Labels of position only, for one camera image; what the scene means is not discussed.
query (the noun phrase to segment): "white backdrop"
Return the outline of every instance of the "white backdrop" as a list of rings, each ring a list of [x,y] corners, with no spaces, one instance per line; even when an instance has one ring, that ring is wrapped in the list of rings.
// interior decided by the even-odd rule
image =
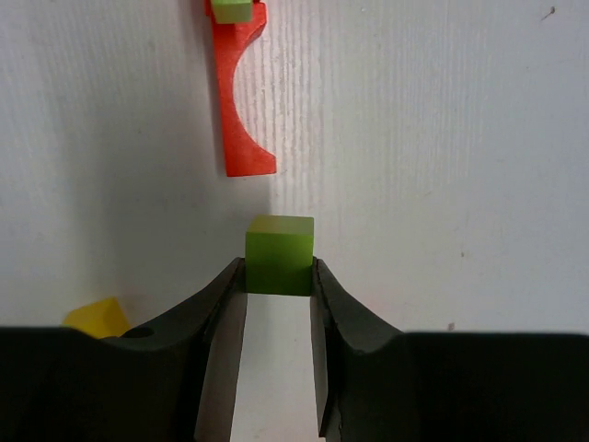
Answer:
[[[0,4],[0,322],[147,320],[270,212],[403,330],[589,331],[589,4],[268,1],[236,180],[199,0]],[[234,440],[316,439],[307,304],[250,297]]]

